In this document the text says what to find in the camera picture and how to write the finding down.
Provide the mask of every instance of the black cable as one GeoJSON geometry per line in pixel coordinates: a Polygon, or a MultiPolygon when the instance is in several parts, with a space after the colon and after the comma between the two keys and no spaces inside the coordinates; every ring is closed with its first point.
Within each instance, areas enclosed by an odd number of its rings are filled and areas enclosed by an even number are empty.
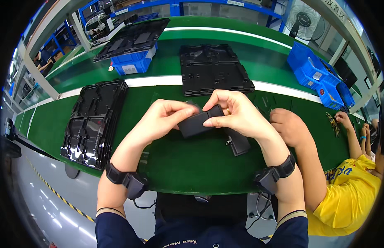
{"type": "Polygon", "coordinates": [[[263,215],[263,213],[269,208],[269,206],[270,206],[269,201],[270,201],[270,195],[268,196],[268,199],[267,199],[267,202],[265,203],[265,207],[264,207],[264,209],[263,209],[261,212],[259,212],[259,216],[258,216],[258,218],[257,218],[255,221],[253,221],[253,223],[251,223],[251,225],[250,225],[246,230],[250,229],[250,228],[253,226],[253,224],[254,224],[257,220],[259,220],[259,219],[261,218],[261,216],[263,215]]]}
{"type": "Polygon", "coordinates": [[[156,205],[156,201],[153,201],[153,204],[150,206],[150,207],[140,207],[137,205],[137,203],[135,202],[135,199],[133,200],[134,202],[134,205],[138,208],[141,208],[141,209],[148,209],[148,208],[152,208],[154,205],[156,205]]]}

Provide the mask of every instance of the worker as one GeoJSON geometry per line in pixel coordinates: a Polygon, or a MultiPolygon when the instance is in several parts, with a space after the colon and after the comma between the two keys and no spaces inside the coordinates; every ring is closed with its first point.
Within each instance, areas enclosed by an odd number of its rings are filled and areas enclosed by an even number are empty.
{"type": "Polygon", "coordinates": [[[347,131],[350,158],[324,173],[315,141],[301,118],[285,109],[270,113],[272,126],[295,148],[304,180],[309,235],[344,236],[358,230],[373,206],[384,174],[381,146],[374,163],[362,153],[348,114],[338,112],[335,118],[347,131]]]}
{"type": "Polygon", "coordinates": [[[37,62],[37,69],[42,72],[50,63],[54,63],[51,59],[51,54],[45,49],[42,49],[36,54],[36,57],[33,59],[33,62],[37,62]]]}
{"type": "MultiPolygon", "coordinates": [[[[281,136],[243,93],[215,90],[203,107],[203,111],[209,110],[216,104],[221,105],[226,116],[212,117],[204,122],[204,126],[217,128],[225,126],[244,136],[255,138],[269,167],[282,165],[290,158],[290,152],[281,136]]],[[[172,128],[177,129],[179,122],[197,112],[199,110],[196,107],[184,102],[162,99],[155,101],[117,147],[110,159],[110,171],[114,168],[118,172],[136,171],[145,146],[165,136],[172,128]]],[[[104,171],[98,184],[95,219],[98,247],[143,247],[143,242],[126,219],[123,204],[128,191],[123,185],[116,185],[109,178],[112,176],[104,171]]],[[[238,225],[229,224],[231,223],[229,221],[227,224],[226,216],[208,220],[209,218],[185,215],[175,219],[165,217],[160,225],[157,220],[155,236],[145,245],[178,248],[263,247],[266,245],[307,247],[308,221],[305,212],[304,186],[298,167],[295,166],[288,177],[280,178],[276,184],[278,187],[276,196],[279,200],[278,216],[281,221],[278,222],[276,231],[268,244],[248,234],[245,222],[238,225]]]]}

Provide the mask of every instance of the stacked black trays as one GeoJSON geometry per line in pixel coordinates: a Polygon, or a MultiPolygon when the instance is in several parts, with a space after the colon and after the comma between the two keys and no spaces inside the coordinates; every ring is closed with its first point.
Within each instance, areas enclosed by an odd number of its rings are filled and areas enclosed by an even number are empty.
{"type": "Polygon", "coordinates": [[[169,18],[164,18],[123,27],[105,44],[104,48],[95,56],[93,62],[148,51],[155,46],[157,39],[165,30],[169,21],[169,18]]]}
{"type": "Polygon", "coordinates": [[[123,79],[82,88],[65,129],[61,156],[104,170],[127,89],[123,79]]]}
{"type": "Polygon", "coordinates": [[[253,92],[253,82],[228,45],[182,46],[182,90],[186,97],[210,95],[215,89],[253,92]]]}

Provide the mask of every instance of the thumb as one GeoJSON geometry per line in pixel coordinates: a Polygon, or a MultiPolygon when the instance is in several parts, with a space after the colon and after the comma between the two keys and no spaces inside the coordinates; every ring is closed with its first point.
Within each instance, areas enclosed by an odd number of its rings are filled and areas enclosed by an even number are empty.
{"type": "Polygon", "coordinates": [[[166,117],[173,126],[177,125],[178,123],[182,122],[188,117],[191,117],[195,110],[193,108],[185,108],[183,110],[179,110],[175,112],[174,114],[166,117]]]}
{"type": "Polygon", "coordinates": [[[233,116],[212,117],[203,123],[203,126],[229,127],[232,128],[233,116]]]}

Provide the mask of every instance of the white label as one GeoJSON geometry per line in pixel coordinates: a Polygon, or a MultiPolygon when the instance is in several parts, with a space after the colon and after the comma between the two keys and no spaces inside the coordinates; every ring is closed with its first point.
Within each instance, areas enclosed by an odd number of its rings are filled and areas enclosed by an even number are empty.
{"type": "Polygon", "coordinates": [[[135,68],[135,65],[122,66],[122,69],[125,72],[125,74],[138,73],[137,69],[135,68]]]}
{"type": "Polygon", "coordinates": [[[155,55],[155,53],[156,53],[156,47],[153,46],[153,47],[149,50],[149,52],[146,54],[145,58],[147,58],[147,59],[151,59],[151,60],[152,60],[152,58],[153,58],[153,56],[155,55]]]}
{"type": "Polygon", "coordinates": [[[120,10],[119,12],[116,12],[115,16],[121,15],[121,14],[126,13],[126,12],[128,12],[128,8],[124,9],[124,10],[120,10]]]}
{"type": "Polygon", "coordinates": [[[343,9],[338,5],[337,2],[334,0],[322,0],[328,8],[330,8],[338,17],[339,20],[341,20],[343,23],[348,20],[348,17],[346,16],[343,9]]]}
{"type": "Polygon", "coordinates": [[[320,80],[320,77],[321,77],[322,75],[323,75],[323,74],[321,74],[320,72],[316,72],[316,73],[313,75],[313,79],[320,80]]]}
{"type": "Polygon", "coordinates": [[[228,0],[227,3],[228,3],[228,4],[233,4],[233,5],[237,5],[237,6],[244,7],[244,3],[241,3],[241,2],[236,2],[236,1],[228,0]]]}

